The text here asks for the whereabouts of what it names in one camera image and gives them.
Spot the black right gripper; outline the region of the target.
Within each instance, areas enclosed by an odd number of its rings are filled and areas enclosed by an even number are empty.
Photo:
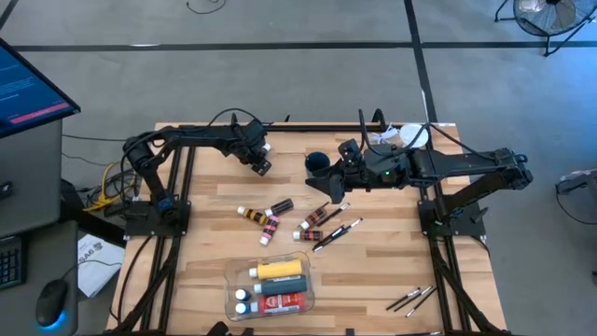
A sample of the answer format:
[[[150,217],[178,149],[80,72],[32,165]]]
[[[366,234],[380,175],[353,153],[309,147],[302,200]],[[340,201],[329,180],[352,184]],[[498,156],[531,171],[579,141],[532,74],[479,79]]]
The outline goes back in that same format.
[[[329,189],[331,202],[339,204],[345,190],[371,190],[372,185],[366,161],[361,158],[354,161],[338,160],[330,167],[326,175],[312,176],[305,183],[314,189]]]

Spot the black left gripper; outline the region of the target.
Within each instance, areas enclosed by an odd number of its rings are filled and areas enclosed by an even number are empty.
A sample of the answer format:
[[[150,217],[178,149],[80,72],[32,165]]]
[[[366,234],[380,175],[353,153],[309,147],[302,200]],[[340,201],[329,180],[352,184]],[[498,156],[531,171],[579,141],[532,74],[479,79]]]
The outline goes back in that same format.
[[[265,159],[265,135],[266,130],[262,123],[257,120],[251,120],[247,124],[233,122],[231,124],[233,134],[239,139],[231,147],[231,152],[240,161],[257,161],[254,164],[254,171],[260,175],[265,175],[271,168],[271,163]]]

